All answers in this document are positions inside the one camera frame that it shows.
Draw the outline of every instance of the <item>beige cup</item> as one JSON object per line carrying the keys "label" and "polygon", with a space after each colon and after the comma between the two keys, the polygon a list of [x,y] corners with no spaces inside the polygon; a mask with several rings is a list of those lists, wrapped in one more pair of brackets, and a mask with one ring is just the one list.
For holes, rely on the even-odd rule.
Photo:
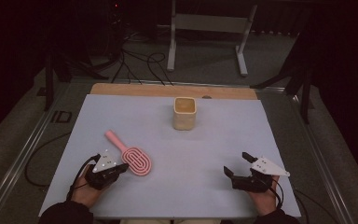
{"label": "beige cup", "polygon": [[196,100],[191,97],[176,97],[173,103],[173,128],[191,130],[196,123]]}

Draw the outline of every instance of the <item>black sleeve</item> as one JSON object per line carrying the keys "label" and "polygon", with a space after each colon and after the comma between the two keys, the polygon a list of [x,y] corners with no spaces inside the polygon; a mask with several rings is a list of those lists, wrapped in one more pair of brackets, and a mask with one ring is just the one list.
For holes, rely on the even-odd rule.
{"label": "black sleeve", "polygon": [[257,217],[255,224],[299,224],[295,217],[286,215],[282,209],[277,209],[268,215]]}
{"label": "black sleeve", "polygon": [[39,224],[92,224],[93,214],[82,203],[66,201],[56,203],[48,208],[40,217]]}

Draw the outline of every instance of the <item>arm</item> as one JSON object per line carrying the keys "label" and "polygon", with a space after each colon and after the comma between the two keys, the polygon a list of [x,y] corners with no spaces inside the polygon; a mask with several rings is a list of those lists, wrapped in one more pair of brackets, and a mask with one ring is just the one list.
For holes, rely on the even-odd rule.
{"label": "arm", "polygon": [[39,224],[92,224],[93,214],[90,212],[90,208],[98,201],[106,189],[97,190],[87,185],[84,176],[89,167],[88,165],[85,172],[78,178],[76,182],[77,189],[74,190],[71,200],[52,205],[42,214]]}
{"label": "arm", "polygon": [[[272,177],[272,188],[276,190],[279,177]],[[277,209],[276,196],[267,190],[264,193],[254,193],[247,191],[258,213],[255,224],[297,224],[299,223],[294,217],[286,215],[282,209]]]}

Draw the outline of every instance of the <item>hairbrush handle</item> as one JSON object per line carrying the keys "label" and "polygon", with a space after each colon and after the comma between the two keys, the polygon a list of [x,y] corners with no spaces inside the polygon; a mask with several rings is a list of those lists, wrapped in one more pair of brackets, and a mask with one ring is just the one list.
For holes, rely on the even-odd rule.
{"label": "hairbrush handle", "polygon": [[122,153],[124,153],[128,149],[112,130],[107,131],[105,133],[105,136],[107,137],[107,139],[109,139],[111,143],[113,143],[113,145],[118,147],[118,149],[120,149]]}

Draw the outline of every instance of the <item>person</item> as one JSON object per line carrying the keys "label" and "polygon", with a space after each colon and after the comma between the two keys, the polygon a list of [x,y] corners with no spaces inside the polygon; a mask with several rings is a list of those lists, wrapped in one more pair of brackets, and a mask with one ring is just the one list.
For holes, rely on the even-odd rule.
{"label": "person", "polygon": [[[39,224],[60,224],[60,223],[76,223],[76,224],[92,224],[93,214],[90,208],[97,203],[98,199],[109,188],[97,190],[89,185],[85,179],[85,173],[76,181],[76,187],[72,198],[63,203],[56,203],[49,207],[39,218]],[[279,177],[273,176],[272,188],[275,190]],[[282,209],[277,209],[276,196],[270,191],[264,193],[248,192],[258,217],[255,224],[297,224],[298,220],[294,217],[286,215]],[[169,220],[122,220],[120,224],[166,224]],[[218,224],[220,220],[176,220],[175,223],[181,224]]]}

